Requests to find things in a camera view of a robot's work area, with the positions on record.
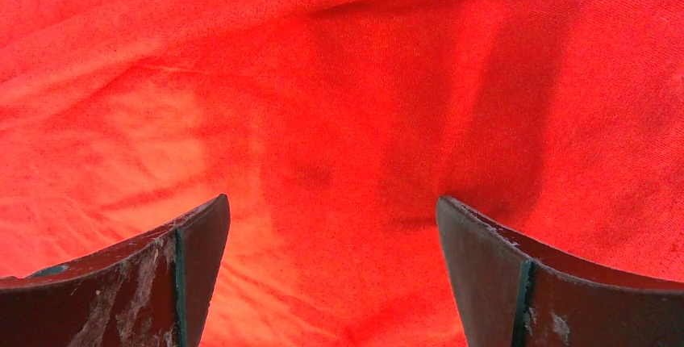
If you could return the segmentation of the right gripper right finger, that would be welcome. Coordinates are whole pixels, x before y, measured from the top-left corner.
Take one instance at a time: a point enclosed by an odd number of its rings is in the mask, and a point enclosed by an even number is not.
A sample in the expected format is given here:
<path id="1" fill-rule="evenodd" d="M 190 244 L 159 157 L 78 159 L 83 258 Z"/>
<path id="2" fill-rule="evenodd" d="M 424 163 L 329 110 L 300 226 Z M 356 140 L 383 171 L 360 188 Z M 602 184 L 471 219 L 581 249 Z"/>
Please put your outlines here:
<path id="1" fill-rule="evenodd" d="M 436 222 L 470 346 L 680 346 L 683 285 L 575 257 L 441 197 Z"/>

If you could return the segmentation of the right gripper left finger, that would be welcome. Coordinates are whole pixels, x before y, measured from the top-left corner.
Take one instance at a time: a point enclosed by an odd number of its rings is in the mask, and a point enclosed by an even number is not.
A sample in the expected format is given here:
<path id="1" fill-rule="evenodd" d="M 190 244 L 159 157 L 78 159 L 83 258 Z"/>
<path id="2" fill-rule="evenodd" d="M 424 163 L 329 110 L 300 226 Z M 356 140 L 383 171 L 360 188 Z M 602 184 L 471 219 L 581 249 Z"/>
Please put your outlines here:
<path id="1" fill-rule="evenodd" d="M 221 194 L 95 253 L 2 278 L 2 345 L 198 345 L 229 214 Z"/>

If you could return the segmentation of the red t-shirt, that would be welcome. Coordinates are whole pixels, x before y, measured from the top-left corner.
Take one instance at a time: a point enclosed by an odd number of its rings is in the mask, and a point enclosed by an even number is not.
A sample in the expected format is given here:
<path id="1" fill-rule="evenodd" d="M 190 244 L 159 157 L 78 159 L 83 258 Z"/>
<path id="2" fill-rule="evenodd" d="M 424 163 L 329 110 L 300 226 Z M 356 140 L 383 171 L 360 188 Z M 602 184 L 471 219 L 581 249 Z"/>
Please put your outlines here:
<path id="1" fill-rule="evenodd" d="M 1 0 L 1 272 L 224 193 L 205 346 L 462 346 L 449 194 L 683 278 L 683 0 Z"/>

